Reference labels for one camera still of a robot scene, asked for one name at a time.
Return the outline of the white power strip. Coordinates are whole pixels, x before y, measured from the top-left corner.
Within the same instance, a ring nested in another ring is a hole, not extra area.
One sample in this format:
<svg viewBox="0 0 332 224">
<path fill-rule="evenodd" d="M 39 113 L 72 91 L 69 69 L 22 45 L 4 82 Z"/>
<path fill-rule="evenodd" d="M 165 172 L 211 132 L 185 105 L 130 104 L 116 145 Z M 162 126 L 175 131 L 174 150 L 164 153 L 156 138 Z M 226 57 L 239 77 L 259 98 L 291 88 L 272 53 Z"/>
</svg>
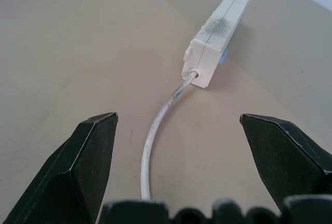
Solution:
<svg viewBox="0 0 332 224">
<path fill-rule="evenodd" d="M 250 0 L 223 0 L 212 12 L 185 51 L 181 73 L 185 80 L 191 72 L 198 77 L 191 83 L 206 88 L 231 40 Z"/>
</svg>

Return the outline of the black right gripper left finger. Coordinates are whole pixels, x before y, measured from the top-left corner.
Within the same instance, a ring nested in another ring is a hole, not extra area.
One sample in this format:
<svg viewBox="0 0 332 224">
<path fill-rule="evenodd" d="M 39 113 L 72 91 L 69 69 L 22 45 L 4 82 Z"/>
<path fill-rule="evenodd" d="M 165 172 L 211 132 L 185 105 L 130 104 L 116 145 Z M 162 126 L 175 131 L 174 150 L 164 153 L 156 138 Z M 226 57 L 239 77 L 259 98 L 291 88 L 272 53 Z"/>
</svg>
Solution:
<svg viewBox="0 0 332 224">
<path fill-rule="evenodd" d="M 42 165 L 3 224 L 95 224 L 117 123 L 117 113 L 81 122 Z"/>
</svg>

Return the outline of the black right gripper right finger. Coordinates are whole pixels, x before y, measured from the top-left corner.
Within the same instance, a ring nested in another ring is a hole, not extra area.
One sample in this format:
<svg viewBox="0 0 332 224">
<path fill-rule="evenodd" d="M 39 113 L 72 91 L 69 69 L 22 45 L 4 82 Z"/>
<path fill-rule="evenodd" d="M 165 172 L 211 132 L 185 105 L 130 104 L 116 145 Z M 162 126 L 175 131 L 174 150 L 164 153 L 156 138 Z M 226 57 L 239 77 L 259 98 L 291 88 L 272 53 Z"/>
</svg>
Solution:
<svg viewBox="0 0 332 224">
<path fill-rule="evenodd" d="M 332 154 L 290 121 L 242 114 L 259 176 L 278 207 L 292 195 L 332 194 Z"/>
</svg>

